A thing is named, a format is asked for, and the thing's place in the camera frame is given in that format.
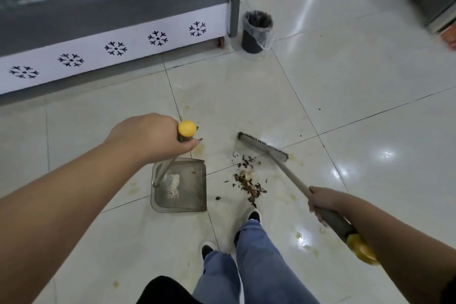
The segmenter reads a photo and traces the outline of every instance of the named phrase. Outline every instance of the hand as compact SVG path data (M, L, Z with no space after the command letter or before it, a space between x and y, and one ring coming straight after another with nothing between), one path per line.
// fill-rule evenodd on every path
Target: hand
M126 146L142 163L155 163L191 151L199 140L180 143L177 140L179 123L172 117L158 113L131 117L117 124L105 143Z
M315 206L333 210L349 219L349 215L352 210L352 203L357 199L357 197L346 192L329 188L320 188L317 186L310 186L309 190L313 194L307 202L307 204L309 204L309 210L311 213L315 213L318 221L320 221L323 225L326 227L328 226L322 216L315 211Z

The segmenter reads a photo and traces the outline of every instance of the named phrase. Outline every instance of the yellow knob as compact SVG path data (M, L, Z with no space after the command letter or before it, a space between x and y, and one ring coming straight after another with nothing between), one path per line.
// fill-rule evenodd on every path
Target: yellow knob
M177 130L182 137L193 137L197 133L197 126L190 120L184 120Z
M361 261L372 265L379 264L379 261L377 261L375 254L359 234L351 234L348 236L347 246Z

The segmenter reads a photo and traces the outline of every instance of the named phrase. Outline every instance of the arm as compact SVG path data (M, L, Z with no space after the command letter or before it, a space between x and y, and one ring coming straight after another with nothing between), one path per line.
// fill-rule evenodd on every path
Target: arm
M139 169L192 150L156 113L118 124L105 142L0 199L0 303L31 303L92 221Z
M456 250L350 194L311 187L309 207L345 216L372 248L396 287L412 304L440 303L456 276Z

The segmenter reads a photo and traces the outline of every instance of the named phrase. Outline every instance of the trash can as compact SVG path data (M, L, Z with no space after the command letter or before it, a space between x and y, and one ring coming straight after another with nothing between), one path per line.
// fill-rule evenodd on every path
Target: trash can
M247 53L270 49L274 38L271 15L263 11L248 11L242 17L242 48Z

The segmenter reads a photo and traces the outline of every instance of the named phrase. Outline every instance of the white panel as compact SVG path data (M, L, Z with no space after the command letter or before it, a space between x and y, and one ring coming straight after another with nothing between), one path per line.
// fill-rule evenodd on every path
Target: white panel
M220 4L2 57L0 94L224 36L227 13Z

